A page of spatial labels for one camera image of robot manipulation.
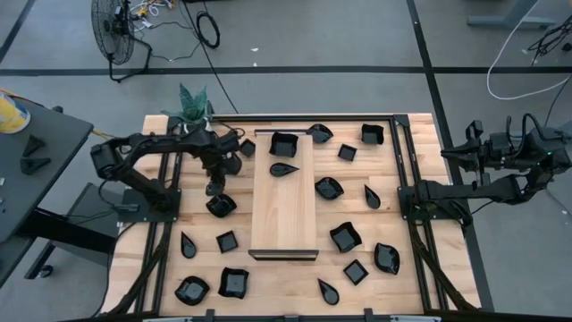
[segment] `wooden table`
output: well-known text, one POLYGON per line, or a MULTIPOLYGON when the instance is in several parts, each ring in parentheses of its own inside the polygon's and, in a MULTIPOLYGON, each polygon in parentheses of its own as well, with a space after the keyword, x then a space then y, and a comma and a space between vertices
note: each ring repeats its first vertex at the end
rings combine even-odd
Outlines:
MULTIPOLYGON (((417 162, 424 179, 449 182, 445 165, 440 156, 440 144, 430 114, 410 114, 410 127, 416 147, 417 162)), ((148 115, 144 133, 165 133, 167 118, 148 115)), ((225 193, 238 204, 233 214, 224 219, 212 216, 205 203, 208 178, 198 160, 184 156, 182 162, 181 215, 172 228, 171 247, 165 272, 162 316, 204 316, 206 309, 215 309, 217 316, 259 315, 363 315, 364 308, 372 308, 375 314, 422 313, 413 250, 408 226, 401 219, 397 198, 400 180, 391 134, 387 122, 378 123, 385 128, 385 142, 381 146, 361 143, 360 128, 364 122, 239 122, 228 123, 241 127, 246 136, 254 140, 254 129, 307 129, 314 123, 323 123, 334 133, 325 144, 315 144, 315 179, 325 176, 338 180, 345 194, 334 201, 315 198, 317 248, 320 254, 315 262, 255 261, 248 255, 252 217, 252 190, 254 185, 254 156, 243 160, 237 176, 227 176, 225 193), (357 148, 353 163, 340 160, 338 151, 342 143, 357 148), (382 205, 373 210, 364 198, 364 183, 381 198, 382 205), (350 221, 361 235, 363 244, 346 254, 340 254, 332 242, 329 231, 350 221), (239 248, 221 254, 215 237, 233 230, 239 248), (193 259, 181 255, 181 232, 185 232, 198 247, 193 259), (381 272, 374 266, 373 251, 377 242, 390 244, 400 253, 398 275, 381 272), (361 284, 354 286, 342 272, 352 260, 358 259, 369 272, 361 284), (244 300, 224 298, 218 292, 224 267, 243 268, 249 271, 248 292, 244 300), (178 301, 175 289, 189 275, 204 279, 211 288, 205 299, 190 307, 178 301), (319 292, 317 278, 334 286, 341 300, 336 306, 325 303, 319 292)), ((220 133, 228 129, 214 127, 220 133)), ((406 141, 398 128, 401 150, 404 151, 408 182, 413 177, 409 166, 406 141)), ((160 156, 146 156, 139 160, 137 168, 149 177, 156 177, 160 156)), ((442 270, 461 291, 465 298, 479 306, 473 270, 469 263, 466 244, 458 223, 453 220, 432 221, 435 243, 442 270)), ((110 285, 102 311, 114 307, 126 293, 141 268, 141 260, 147 238, 148 224, 137 224, 117 243, 110 272, 110 285)), ((438 308, 431 272, 425 267, 431 292, 431 303, 438 308)), ((145 309, 151 308, 155 276, 147 284, 145 309)))

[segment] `fan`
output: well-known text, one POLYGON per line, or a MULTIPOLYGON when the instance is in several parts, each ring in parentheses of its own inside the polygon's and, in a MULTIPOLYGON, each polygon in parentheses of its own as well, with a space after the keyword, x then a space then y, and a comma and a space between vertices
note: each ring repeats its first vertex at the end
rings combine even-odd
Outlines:
POLYGON ((133 18, 129 0, 92 0, 91 25, 97 46, 109 62, 109 77, 118 83, 147 70, 151 57, 151 45, 133 36, 133 18), (114 78, 112 64, 127 63, 133 54, 134 43, 147 48, 145 67, 121 78, 114 78))

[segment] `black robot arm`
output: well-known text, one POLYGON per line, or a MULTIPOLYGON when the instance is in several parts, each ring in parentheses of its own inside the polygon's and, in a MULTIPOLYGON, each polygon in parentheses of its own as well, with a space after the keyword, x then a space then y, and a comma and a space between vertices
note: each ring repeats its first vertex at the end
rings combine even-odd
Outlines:
POLYGON ((443 199, 490 199, 510 205, 530 200, 537 191, 546 188, 555 174, 564 173, 571 167, 570 158, 565 149, 572 139, 563 131, 540 127, 530 114, 523 117, 523 134, 517 147, 513 145, 507 131, 493 133, 485 142, 481 142, 483 126, 473 121, 466 129, 467 143, 442 150, 441 155, 457 161, 465 171, 477 172, 478 180, 470 185, 443 185, 438 182, 421 180, 415 185, 415 194, 411 202, 422 206, 426 202, 443 199), (533 120, 535 128, 526 134, 526 118, 533 120), (509 174, 494 182, 484 171, 485 168, 511 169, 526 174, 509 174), (523 188, 517 180, 526 178, 523 188))
POLYGON ((115 138, 91 148, 91 159, 97 176, 108 181, 121 181, 139 191, 157 211, 172 205, 168 189, 157 179, 148 179, 133 169, 141 157, 148 154, 187 152, 199 157, 203 169, 211 177, 206 187, 207 195, 223 193, 226 174, 237 174, 242 162, 235 151, 240 149, 240 135, 235 130, 221 137, 207 131, 204 124, 195 125, 188 133, 180 135, 132 134, 127 138, 115 138), (122 151, 130 148, 123 158, 122 151))

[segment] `yellow container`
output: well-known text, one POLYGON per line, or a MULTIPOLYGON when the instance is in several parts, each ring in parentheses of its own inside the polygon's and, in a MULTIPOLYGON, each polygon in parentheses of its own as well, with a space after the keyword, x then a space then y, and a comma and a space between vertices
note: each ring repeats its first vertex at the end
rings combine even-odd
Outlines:
POLYGON ((28 125, 29 112, 0 91, 0 133, 16 133, 28 125))

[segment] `wooden board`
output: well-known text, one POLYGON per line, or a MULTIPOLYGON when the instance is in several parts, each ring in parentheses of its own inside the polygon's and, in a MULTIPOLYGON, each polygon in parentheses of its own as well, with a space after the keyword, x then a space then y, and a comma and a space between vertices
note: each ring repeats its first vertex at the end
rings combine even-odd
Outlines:
MULTIPOLYGON (((428 180, 448 182, 448 176, 440 157, 440 144, 430 114, 410 114, 411 131, 415 142, 417 161, 421 175, 428 180)), ((345 193, 335 201, 316 198, 317 248, 320 255, 315 262, 267 262, 256 261, 247 251, 251 237, 253 209, 254 158, 240 155, 244 164, 239 175, 228 176, 226 192, 238 204, 235 212, 219 219, 208 213, 205 203, 207 178, 200 162, 185 156, 181 174, 182 202, 180 220, 172 229, 171 248, 164 281, 161 314, 165 316, 204 316, 206 309, 215 309, 217 315, 362 315, 363 308, 372 308, 375 314, 421 313, 421 301, 416 281, 416 271, 406 223, 400 218, 397 187, 400 184, 393 154, 391 134, 387 123, 385 142, 382 146, 367 146, 360 142, 359 122, 323 122, 334 133, 326 144, 315 145, 315 179, 335 177, 345 193), (340 145, 357 148, 353 163, 341 162, 337 155, 340 145), (382 206, 369 208, 364 199, 364 183, 381 198, 382 206), (361 235, 363 244, 346 254, 340 254, 333 244, 329 231, 339 224, 351 221, 361 235), (221 254, 215 236, 233 230, 239 248, 221 254), (198 246, 193 259, 181 255, 181 232, 185 232, 198 246), (377 242, 394 246, 400 252, 398 275, 385 274, 374 266, 373 250, 377 242), (354 286, 342 269, 352 260, 359 259, 369 276, 354 286), (244 300, 229 299, 217 294, 224 267, 244 268, 249 271, 248 293, 244 300), (196 307, 179 302, 173 295, 181 280, 189 275, 203 278, 211 287, 205 300, 196 307), (320 297, 316 278, 322 278, 336 287, 341 295, 340 303, 330 306, 320 297)), ((158 124, 166 125, 166 118, 150 115, 144 131, 157 130, 158 124)), ((248 138, 254 141, 254 129, 309 128, 311 122, 237 123, 248 138)), ((221 134, 224 128, 217 128, 221 134)), ((401 150, 406 162, 408 182, 413 178, 407 158, 407 147, 402 130, 399 130, 401 150)), ((138 169, 149 176, 156 175, 160 156, 149 156, 138 162, 138 169)), ((470 266, 466 244, 458 223, 452 220, 433 221, 433 232, 439 260, 445 274, 473 305, 479 306, 475 280, 470 266)), ((107 292, 104 311, 112 308, 131 286, 141 268, 147 225, 137 224, 119 240, 107 292)), ((438 307, 433 277, 428 269, 427 281, 433 307, 438 307)), ((147 300, 152 298, 153 288, 148 288, 147 300)))
MULTIPOLYGON (((272 133, 257 134, 251 250, 315 250, 314 145, 311 135, 297 135, 296 156, 276 157, 268 153, 272 133), (269 169, 277 162, 299 170, 275 178, 269 169)), ((280 256, 270 252, 256 258, 280 256)))

